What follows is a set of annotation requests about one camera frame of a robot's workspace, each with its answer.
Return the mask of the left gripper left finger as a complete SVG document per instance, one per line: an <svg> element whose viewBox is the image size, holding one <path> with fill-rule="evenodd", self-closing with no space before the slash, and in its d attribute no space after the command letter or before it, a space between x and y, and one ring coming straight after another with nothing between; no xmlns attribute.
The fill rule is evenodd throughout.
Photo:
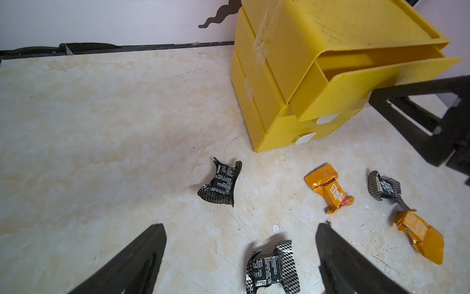
<svg viewBox="0 0 470 294"><path fill-rule="evenodd" d="M163 224L148 227L73 294L151 294L165 252Z"/></svg>

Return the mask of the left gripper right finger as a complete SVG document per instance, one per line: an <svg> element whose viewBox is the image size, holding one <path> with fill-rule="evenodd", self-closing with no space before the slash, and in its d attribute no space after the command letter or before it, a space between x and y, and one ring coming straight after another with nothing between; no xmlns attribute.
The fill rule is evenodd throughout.
<svg viewBox="0 0 470 294"><path fill-rule="evenodd" d="M405 294L407 291L355 250L332 227L320 223L315 235L319 271L327 294Z"/></svg>

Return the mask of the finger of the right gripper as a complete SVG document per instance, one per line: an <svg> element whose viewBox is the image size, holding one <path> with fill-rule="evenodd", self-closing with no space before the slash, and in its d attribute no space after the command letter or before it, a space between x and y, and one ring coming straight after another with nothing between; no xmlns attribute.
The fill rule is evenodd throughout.
<svg viewBox="0 0 470 294"><path fill-rule="evenodd" d="M452 93L457 96L443 117L416 104L410 96ZM429 164L446 165L470 175L470 77L379 88L369 104L388 120Z"/></svg>

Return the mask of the black cookie packet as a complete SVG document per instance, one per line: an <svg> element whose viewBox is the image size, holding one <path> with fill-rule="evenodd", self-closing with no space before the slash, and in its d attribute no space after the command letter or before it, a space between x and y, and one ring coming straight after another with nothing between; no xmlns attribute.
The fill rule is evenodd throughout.
<svg viewBox="0 0 470 294"><path fill-rule="evenodd" d="M254 252L246 267L246 293L280 283L286 294L299 294L301 285L296 270L291 240L279 241L272 254Z"/></svg>
<svg viewBox="0 0 470 294"><path fill-rule="evenodd" d="M393 178L383 178L378 171L373 170L368 174L368 193L377 201L388 199L398 204L403 211L415 211L411 209L401 197L401 184Z"/></svg>
<svg viewBox="0 0 470 294"><path fill-rule="evenodd" d="M215 176L209 184L204 184L199 189L197 195L209 203L234 207L235 184L242 170L242 162L236 161L235 167L221 163L216 157L213 162L216 167Z"/></svg>

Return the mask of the yellow top drawer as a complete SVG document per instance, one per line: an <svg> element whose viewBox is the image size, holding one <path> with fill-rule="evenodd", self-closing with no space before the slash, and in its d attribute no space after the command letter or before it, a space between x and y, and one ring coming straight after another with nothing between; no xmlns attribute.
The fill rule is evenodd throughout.
<svg viewBox="0 0 470 294"><path fill-rule="evenodd" d="M299 121L361 109L375 89L433 80L460 60L435 45L327 51L312 63L289 104Z"/></svg>

